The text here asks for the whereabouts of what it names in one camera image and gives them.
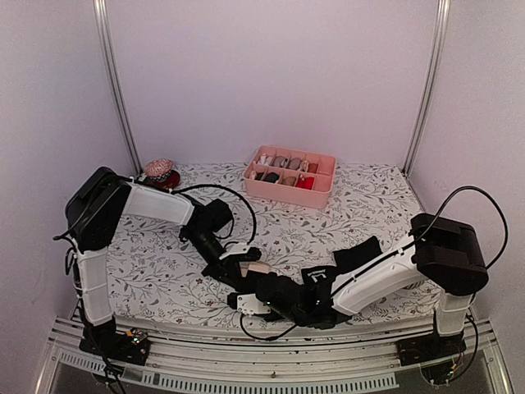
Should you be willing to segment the black underwear beige waistband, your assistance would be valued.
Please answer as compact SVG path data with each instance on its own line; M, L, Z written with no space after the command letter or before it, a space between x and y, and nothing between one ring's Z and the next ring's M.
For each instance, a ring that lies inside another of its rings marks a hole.
M241 283L243 286L255 286L271 272L271 267L264 262L241 262Z

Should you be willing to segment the pink divided storage box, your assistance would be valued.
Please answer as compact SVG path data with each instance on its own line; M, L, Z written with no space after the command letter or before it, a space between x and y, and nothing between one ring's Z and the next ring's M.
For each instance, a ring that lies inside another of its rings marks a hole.
M264 145L244 170L243 180L253 197L323 209L335 171L332 156Z

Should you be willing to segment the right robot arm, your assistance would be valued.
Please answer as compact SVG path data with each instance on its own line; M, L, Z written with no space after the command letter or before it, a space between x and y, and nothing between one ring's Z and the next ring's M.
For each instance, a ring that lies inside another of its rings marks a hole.
M474 228L442 217L443 210L416 215L397 245L332 278L300 285L268 273L257 284L255 298L297 327L329 329L384 296L431 281L441 290L435 331L425 338L424 350L440 358L454 347L473 297L488 283L498 260L485 261Z

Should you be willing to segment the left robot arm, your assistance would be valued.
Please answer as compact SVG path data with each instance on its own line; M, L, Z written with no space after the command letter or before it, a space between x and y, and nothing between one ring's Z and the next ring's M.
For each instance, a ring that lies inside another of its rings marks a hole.
M216 234L233 220L228 204L214 199L202 204L185 193L159 190L132 178L98 168L66 205L67 229L56 238L68 241L74 253L75 290L85 320L95 327L91 344L105 356L122 348L118 333L107 324L114 319L107 284L107 253L121 217L133 215L170 222L181 228L206 262L205 275L240 291L242 274L238 257L246 246L227 250Z

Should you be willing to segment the black underwear white lettering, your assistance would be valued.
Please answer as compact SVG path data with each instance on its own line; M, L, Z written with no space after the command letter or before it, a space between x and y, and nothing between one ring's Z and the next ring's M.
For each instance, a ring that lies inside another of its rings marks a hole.
M306 287L313 287L321 282L333 280L336 276L349 273L381 255L381 246L378 238L372 236L366 241L349 249L332 252L334 265L318 265L303 268L301 276Z

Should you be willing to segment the red patterned pincushion on saucer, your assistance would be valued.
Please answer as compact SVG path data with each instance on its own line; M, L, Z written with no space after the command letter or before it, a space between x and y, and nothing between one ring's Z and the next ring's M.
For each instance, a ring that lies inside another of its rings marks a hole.
M174 169L173 162L166 158L155 159L144 167L145 182L159 189L176 188L180 183L180 174Z

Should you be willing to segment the floral patterned table mat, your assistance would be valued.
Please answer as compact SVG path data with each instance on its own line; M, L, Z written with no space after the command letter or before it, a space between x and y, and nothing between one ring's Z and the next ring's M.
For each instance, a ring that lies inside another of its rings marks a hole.
M305 208L248 196L243 163L179 165L181 184L202 202L226 201L235 221L225 236L251 241L280 275L299 281L304 268L333 263L337 250L375 236L382 250L396 244L421 210L397 167L340 164L325 208ZM119 318L226 330L246 327L257 336L287 329L242 317L226 303L231 289L202 271L197 250L179 239L179 227L124 216L107 255L108 299Z

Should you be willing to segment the aluminium front rail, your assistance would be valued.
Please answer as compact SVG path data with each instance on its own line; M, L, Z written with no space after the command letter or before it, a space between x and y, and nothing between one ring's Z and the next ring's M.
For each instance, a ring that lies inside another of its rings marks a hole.
M466 354L452 383L431 385L427 370L447 359L402 365L397 341L431 331L429 318L349 324L328 330L297 329L263 341L237 327L173 325L119 318L117 329L145 330L151 342L145 365L120 364L126 392L174 393L513 393L491 323L465 328Z

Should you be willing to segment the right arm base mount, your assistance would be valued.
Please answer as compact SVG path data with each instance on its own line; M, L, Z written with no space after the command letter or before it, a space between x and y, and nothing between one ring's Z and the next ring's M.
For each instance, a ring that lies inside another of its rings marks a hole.
M421 364L443 357L459 355L466 350L463 331L453 336L440 336L431 332L410 337L395 343L396 353L402 366Z

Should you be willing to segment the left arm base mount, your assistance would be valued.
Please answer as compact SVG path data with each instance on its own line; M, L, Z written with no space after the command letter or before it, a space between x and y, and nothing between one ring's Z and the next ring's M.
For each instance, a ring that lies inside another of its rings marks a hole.
M125 333L119 333L113 319L99 326L86 323L79 349L92 355L105 356L109 360L145 366L150 346L146 332L131 328Z

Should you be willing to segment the left aluminium frame post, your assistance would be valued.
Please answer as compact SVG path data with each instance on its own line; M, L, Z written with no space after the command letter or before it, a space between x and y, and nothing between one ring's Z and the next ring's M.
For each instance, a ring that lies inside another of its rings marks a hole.
M118 75L116 58L112 45L110 22L107 13L107 2L104 0L94 0L93 5L95 23L98 30L98 37L102 49L108 84L116 109L117 120L121 128L122 138L124 140L133 171L135 175L139 175L142 172L142 163L139 158L139 150L131 130L124 94L122 92L121 82Z

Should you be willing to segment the aluminium frame post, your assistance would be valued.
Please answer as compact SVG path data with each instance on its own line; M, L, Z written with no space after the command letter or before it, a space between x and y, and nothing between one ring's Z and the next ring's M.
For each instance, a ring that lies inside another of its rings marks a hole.
M139 150L131 130L124 94L122 92L121 82L118 75L116 58L112 45L110 22L107 13L107 2L104 0L94 0L93 5L95 23L98 30L98 37L102 49L108 84L116 109L117 120L121 128L122 138L124 140L133 171L135 175L139 175L142 172L142 163L139 158Z
M450 16L450 4L450 0L439 0L437 2L436 19L431 41L431 52L423 85L422 97L414 123L413 133L409 142L409 149L402 169L402 172L407 179L410 178L414 169L418 150L422 143L422 137L427 123L427 117L431 108L432 96L445 45L448 19Z

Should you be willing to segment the right aluminium frame post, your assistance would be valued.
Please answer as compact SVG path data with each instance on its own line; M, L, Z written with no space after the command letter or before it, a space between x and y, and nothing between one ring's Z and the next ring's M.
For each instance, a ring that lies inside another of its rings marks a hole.
M450 4L450 0L439 0L437 2L436 19L431 41L431 52L423 85L422 97L414 123L413 133L409 142L409 149L402 169L402 172L407 179L410 178L414 169L418 150L422 143L422 137L427 123L427 117L431 108L432 96L445 45L448 19L450 16Z

